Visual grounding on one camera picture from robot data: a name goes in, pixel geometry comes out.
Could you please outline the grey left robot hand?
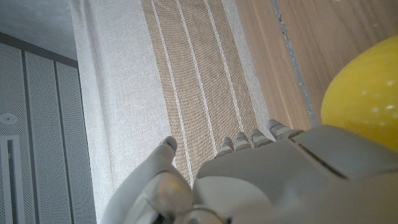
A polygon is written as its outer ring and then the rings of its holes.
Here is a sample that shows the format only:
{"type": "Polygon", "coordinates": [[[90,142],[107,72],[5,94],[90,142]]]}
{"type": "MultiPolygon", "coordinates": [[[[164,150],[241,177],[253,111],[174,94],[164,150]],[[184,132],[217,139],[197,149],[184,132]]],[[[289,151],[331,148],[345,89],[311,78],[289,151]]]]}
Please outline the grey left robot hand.
{"type": "Polygon", "coordinates": [[[268,122],[225,138],[192,184],[167,137],[119,186],[103,223],[396,223],[397,153],[323,125],[268,122]]]}

